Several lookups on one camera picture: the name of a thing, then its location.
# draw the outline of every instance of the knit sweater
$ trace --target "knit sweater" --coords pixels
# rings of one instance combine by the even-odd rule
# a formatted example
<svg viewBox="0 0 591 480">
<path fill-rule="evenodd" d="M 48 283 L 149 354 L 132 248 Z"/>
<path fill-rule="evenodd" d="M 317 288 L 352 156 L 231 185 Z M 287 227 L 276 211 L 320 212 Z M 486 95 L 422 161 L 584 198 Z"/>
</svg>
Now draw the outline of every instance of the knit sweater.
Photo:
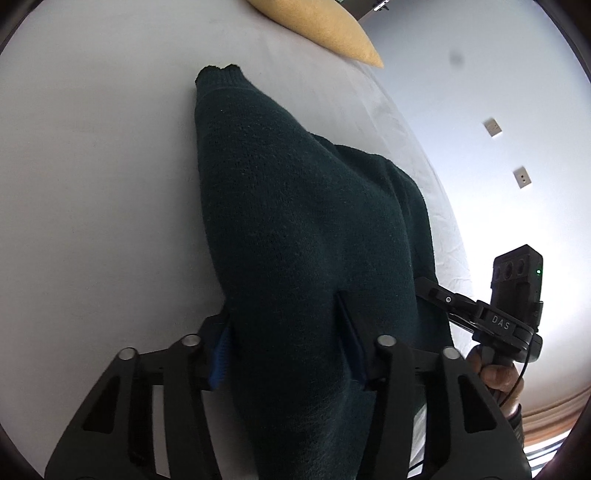
<svg viewBox="0 0 591 480">
<path fill-rule="evenodd" d="M 307 132 L 237 66 L 196 85 L 203 221 L 259 478 L 354 479 L 375 393 L 351 379 L 335 292 L 373 292 L 379 331 L 414 348 L 453 344 L 415 296 L 414 278 L 436 281 L 423 197 L 386 158 Z"/>
</svg>

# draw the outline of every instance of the finger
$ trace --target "finger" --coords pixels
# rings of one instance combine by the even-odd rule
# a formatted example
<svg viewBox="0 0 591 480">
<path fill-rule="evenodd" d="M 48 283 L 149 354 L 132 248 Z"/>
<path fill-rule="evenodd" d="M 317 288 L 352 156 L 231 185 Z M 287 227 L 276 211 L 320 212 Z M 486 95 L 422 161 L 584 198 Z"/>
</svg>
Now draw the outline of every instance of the finger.
<svg viewBox="0 0 591 480">
<path fill-rule="evenodd" d="M 511 417 L 516 411 L 519 406 L 519 396 L 523 392 L 524 389 L 524 381 L 523 378 L 519 381 L 515 392 L 511 395 L 511 398 L 505 402 L 505 404 L 501 407 L 501 412 L 506 418 Z"/>
<path fill-rule="evenodd" d="M 479 374 L 482 369 L 482 357 L 480 356 L 479 345 L 476 345 L 466 357 L 467 362 L 470 364 L 474 373 Z"/>
<path fill-rule="evenodd" d="M 508 393 L 517 382 L 519 372 L 515 365 L 511 367 L 488 365 L 482 369 L 480 377 L 487 387 Z"/>
</svg>

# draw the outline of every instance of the white bed sheet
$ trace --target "white bed sheet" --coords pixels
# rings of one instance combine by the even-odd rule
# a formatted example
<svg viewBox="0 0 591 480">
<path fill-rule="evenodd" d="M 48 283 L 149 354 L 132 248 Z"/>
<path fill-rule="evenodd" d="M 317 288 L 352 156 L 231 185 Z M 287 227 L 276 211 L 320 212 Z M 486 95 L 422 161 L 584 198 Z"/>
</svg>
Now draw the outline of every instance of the white bed sheet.
<svg viewBox="0 0 591 480">
<path fill-rule="evenodd" d="M 221 307 L 193 109 L 201 68 L 229 63 L 309 131 L 406 171 L 441 284 L 470 294 L 443 187 L 369 68 L 243 0 L 45 0 L 0 56 L 0 422 L 40 472 L 118 350 L 166 348 Z M 227 388 L 205 401 L 223 477 L 251 478 Z"/>
</svg>

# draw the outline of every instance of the black cable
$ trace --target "black cable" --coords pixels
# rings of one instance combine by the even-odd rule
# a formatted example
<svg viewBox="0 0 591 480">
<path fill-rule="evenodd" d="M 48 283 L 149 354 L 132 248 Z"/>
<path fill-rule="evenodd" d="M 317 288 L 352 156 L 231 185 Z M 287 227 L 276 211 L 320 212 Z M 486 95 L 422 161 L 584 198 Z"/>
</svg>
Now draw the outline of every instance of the black cable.
<svg viewBox="0 0 591 480">
<path fill-rule="evenodd" d="M 507 394 L 505 399 L 499 404 L 499 408 L 501 408 L 503 405 L 505 405 L 505 403 L 511 398 L 513 393 L 515 393 L 515 389 L 517 388 L 517 385 L 519 385 L 519 382 L 521 382 L 521 379 L 523 378 L 523 375 L 525 373 L 525 369 L 527 368 L 527 364 L 530 363 L 530 355 L 531 355 L 531 343 L 527 347 L 527 356 L 525 357 L 525 362 L 523 364 L 523 368 L 521 369 L 521 373 L 519 374 L 519 378 L 517 379 L 517 382 L 515 383 L 515 385 L 513 385 L 513 388 Z"/>
</svg>

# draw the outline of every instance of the wall socket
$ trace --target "wall socket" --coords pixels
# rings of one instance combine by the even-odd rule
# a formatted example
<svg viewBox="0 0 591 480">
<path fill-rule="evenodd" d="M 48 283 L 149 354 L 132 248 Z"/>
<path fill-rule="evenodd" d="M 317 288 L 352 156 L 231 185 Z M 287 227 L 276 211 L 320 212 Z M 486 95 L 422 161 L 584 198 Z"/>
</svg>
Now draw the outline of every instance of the wall socket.
<svg viewBox="0 0 591 480">
<path fill-rule="evenodd" d="M 527 187 L 531 183 L 531 178 L 525 167 L 518 168 L 513 172 L 513 175 L 515 175 L 515 179 L 517 180 L 520 189 Z"/>
<path fill-rule="evenodd" d="M 484 122 L 484 127 L 490 133 L 491 137 L 500 134 L 503 130 L 499 127 L 499 124 L 496 123 L 494 118 L 489 118 L 486 122 Z"/>
</svg>

